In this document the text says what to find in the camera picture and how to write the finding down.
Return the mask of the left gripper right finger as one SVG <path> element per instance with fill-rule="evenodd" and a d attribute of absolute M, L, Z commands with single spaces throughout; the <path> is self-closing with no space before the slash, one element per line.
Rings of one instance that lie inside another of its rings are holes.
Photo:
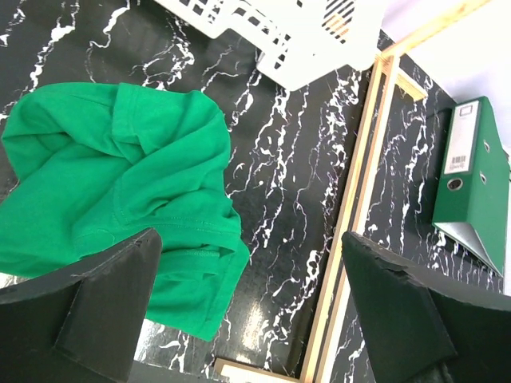
<path fill-rule="evenodd" d="M 510 298 L 418 265 L 354 232 L 342 236 L 377 382 L 508 382 Z"/>

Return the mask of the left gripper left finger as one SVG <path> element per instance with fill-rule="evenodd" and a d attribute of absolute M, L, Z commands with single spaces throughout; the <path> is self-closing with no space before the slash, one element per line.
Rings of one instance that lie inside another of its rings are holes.
<path fill-rule="evenodd" d="M 126 382 L 161 256 L 153 229 L 1 290 L 3 382 Z"/>

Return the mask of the green t shirt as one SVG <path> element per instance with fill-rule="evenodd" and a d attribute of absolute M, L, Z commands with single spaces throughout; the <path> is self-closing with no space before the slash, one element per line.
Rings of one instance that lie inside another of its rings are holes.
<path fill-rule="evenodd" d="M 12 108 L 2 145 L 1 270 L 35 278 L 146 228 L 161 237 L 147 318 L 209 342 L 248 264 L 224 190 L 231 140 L 199 91 L 57 83 Z"/>

